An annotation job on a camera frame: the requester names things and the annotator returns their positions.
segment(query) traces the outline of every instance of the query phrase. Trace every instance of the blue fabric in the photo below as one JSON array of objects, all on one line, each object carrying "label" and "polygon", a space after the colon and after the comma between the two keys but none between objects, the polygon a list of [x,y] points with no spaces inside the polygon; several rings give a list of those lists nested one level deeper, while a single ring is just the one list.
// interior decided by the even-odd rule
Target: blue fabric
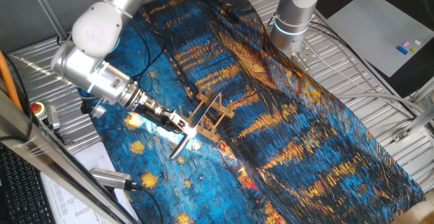
[{"label": "blue fabric", "polygon": [[[155,195],[166,223],[391,223],[424,200],[360,120],[272,45],[247,0],[158,0],[134,22],[152,58],[165,45],[152,31],[166,39],[142,79],[151,96],[184,112],[199,86],[234,101],[219,141],[198,135],[173,162],[179,136],[120,106],[92,119],[115,168]],[[106,60],[135,75],[144,56],[127,25]],[[148,196],[129,196],[144,223],[159,221]]]}]

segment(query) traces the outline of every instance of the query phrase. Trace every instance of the wooden stick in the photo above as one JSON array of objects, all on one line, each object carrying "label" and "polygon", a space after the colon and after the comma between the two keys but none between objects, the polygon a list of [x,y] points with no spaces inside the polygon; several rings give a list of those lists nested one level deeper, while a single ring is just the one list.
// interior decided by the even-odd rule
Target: wooden stick
[{"label": "wooden stick", "polygon": [[218,118],[218,121],[214,124],[214,126],[217,127],[218,124],[222,121],[223,118],[224,118],[224,114],[222,114],[222,115],[220,116],[220,118]]},{"label": "wooden stick", "polygon": [[182,107],[181,107],[181,105],[178,106],[178,108],[179,108],[179,114],[181,115],[181,117],[184,117],[184,115],[182,114]]},{"label": "wooden stick", "polygon": [[201,101],[199,103],[199,105],[197,105],[196,109],[193,111],[193,114],[195,114],[197,112],[197,110],[199,110],[199,108],[202,106],[202,104],[203,104],[203,101]]},{"label": "wooden stick", "polygon": [[229,113],[232,113],[232,107],[233,107],[233,102],[230,100],[229,101]]}]

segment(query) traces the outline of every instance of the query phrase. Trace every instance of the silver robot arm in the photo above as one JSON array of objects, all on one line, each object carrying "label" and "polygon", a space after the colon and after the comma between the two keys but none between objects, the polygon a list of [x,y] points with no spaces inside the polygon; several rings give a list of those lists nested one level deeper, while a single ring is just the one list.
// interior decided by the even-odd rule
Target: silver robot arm
[{"label": "silver robot arm", "polygon": [[52,59],[53,70],[110,105],[137,112],[184,138],[170,155],[174,160],[195,134],[175,111],[143,92],[131,77],[104,61],[115,48],[124,26],[144,0],[95,0],[74,23],[71,36]]},{"label": "silver robot arm", "polygon": [[307,64],[299,63],[302,41],[312,19],[318,0],[280,0],[277,6],[275,23],[271,31],[271,41],[286,56],[307,71]]}]

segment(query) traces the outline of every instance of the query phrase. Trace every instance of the keyboard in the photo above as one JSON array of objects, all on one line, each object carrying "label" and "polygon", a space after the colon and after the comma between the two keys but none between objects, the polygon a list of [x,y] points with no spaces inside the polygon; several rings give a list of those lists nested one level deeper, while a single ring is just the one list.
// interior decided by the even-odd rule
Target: keyboard
[{"label": "keyboard", "polygon": [[53,223],[39,172],[1,143],[0,181],[11,223]]}]

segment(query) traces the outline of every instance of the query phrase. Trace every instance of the white cable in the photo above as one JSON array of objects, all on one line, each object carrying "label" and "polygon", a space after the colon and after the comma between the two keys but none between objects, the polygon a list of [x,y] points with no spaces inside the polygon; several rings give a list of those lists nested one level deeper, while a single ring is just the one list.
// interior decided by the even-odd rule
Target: white cable
[{"label": "white cable", "polygon": [[[322,32],[319,32],[318,30],[316,30],[316,29],[311,29],[313,32],[315,32],[315,33],[317,33],[317,34],[321,34]],[[322,34],[327,34],[327,35],[329,35],[330,37],[333,37],[333,35],[332,34],[330,34],[330,33],[328,33],[327,32],[327,29],[325,29],[325,30],[322,30],[323,31],[323,33]],[[352,53],[349,51],[349,53],[350,53],[350,55],[348,55],[346,52],[345,52],[345,49],[344,48],[342,48],[339,44],[343,44],[341,41],[339,41],[339,40],[334,40],[333,38],[327,38],[327,39],[329,39],[334,45],[336,45],[336,47],[338,47],[339,48],[339,50],[348,58],[348,61],[354,66],[354,69],[356,69],[359,73],[360,73],[360,75],[361,75],[361,77],[366,81],[366,83],[371,87],[371,89],[373,89],[373,91],[374,92],[378,92],[376,89],[375,89],[375,87],[373,86],[373,85],[371,85],[371,83],[370,82],[368,82],[368,80],[366,79],[366,77],[364,76],[364,75],[362,75],[362,72],[359,70],[359,68],[357,68],[357,65],[355,65],[354,63],[353,63],[353,61],[351,60],[351,58],[350,58],[350,56],[353,56],[353,55],[351,55]]]},{"label": "white cable", "polygon": [[408,105],[412,107],[413,109],[416,109],[419,113],[423,113],[424,111],[416,104],[405,100],[403,98],[400,98],[398,96],[392,95],[392,94],[384,94],[379,92],[373,92],[373,93],[365,93],[365,94],[334,94],[336,98],[339,99],[347,99],[347,98],[364,98],[364,97],[382,97],[382,98],[388,98],[393,99],[399,102],[402,102],[405,105]]},{"label": "white cable", "polygon": [[[353,81],[350,77],[347,77],[346,75],[344,75],[342,72],[338,71],[337,69],[335,69],[334,67],[332,67],[331,65],[329,65],[305,40],[303,40],[304,44],[310,48],[312,50],[312,52],[318,56],[318,58],[328,67],[330,67],[332,70],[336,71],[337,73],[341,74],[343,77],[347,78],[351,83],[355,84],[356,86],[360,87],[361,89],[365,90],[366,92],[368,92],[369,94],[371,94],[371,91],[369,91],[368,89],[364,88],[363,86],[359,85],[358,83],[356,83],[355,81]],[[391,102],[382,99],[381,97],[378,97],[379,99],[381,99],[383,102],[391,105],[392,107],[394,107],[395,109],[397,109],[398,111],[402,112],[404,115],[406,114],[406,112],[402,111],[399,107],[396,107],[395,105],[393,105]]]}]

